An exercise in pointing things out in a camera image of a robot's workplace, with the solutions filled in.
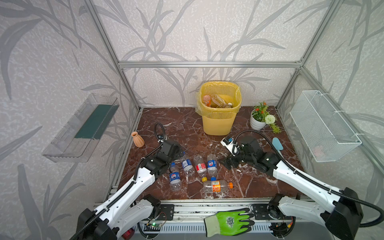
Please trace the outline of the yellow red label bottle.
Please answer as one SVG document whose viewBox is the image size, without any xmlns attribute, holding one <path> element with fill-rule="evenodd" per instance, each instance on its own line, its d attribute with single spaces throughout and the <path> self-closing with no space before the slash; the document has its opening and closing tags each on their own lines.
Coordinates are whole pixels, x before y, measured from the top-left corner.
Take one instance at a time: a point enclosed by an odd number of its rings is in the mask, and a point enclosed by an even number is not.
<svg viewBox="0 0 384 240">
<path fill-rule="evenodd" d="M 218 107 L 218 108 L 225 108 L 227 106 L 227 103 L 224 99 L 222 99 L 219 95 L 215 94 L 211 96 L 212 102 Z"/>
</svg>

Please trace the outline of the orange cap white bottle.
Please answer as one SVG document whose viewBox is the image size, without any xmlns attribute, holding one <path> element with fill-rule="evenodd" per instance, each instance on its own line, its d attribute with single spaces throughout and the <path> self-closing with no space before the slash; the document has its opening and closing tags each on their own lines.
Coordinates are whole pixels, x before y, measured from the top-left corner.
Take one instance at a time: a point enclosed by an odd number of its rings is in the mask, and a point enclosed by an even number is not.
<svg viewBox="0 0 384 240">
<path fill-rule="evenodd" d="M 210 95 L 204 95 L 203 96 L 203 100 L 202 100 L 203 104 L 207 107 L 211 107 L 212 105 L 212 98 Z"/>
</svg>

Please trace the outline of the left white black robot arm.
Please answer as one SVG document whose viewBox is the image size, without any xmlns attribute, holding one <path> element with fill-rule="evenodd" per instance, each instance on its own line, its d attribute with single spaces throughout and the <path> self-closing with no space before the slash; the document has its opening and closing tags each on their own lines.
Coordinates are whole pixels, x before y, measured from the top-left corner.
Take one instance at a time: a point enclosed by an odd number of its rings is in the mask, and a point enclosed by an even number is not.
<svg viewBox="0 0 384 240">
<path fill-rule="evenodd" d="M 152 196 L 134 201 L 160 176 L 171 163 L 183 156 L 179 143 L 164 140 L 148 156 L 143 157 L 133 175 L 111 198 L 93 211 L 85 209 L 78 218 L 73 240 L 117 240 L 144 219 L 153 217 L 161 202 Z"/>
</svg>

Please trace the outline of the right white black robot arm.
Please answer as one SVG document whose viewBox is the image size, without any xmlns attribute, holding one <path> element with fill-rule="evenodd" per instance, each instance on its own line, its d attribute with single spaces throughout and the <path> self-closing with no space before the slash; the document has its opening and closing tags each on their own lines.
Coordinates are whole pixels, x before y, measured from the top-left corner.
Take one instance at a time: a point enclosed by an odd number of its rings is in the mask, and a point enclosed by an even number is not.
<svg viewBox="0 0 384 240">
<path fill-rule="evenodd" d="M 225 137 L 221 144 L 230 152 L 221 163 L 228 169 L 246 163 L 260 172 L 282 181 L 311 199 L 306 202 L 277 194 L 268 204 L 271 218 L 296 217 L 326 227 L 340 240 L 353 240 L 363 218 L 361 205 L 352 201 L 357 193 L 349 188 L 341 191 L 284 162 L 278 150 L 265 153 L 257 139 L 250 136 L 244 143 L 237 144 L 231 137 Z"/>
</svg>

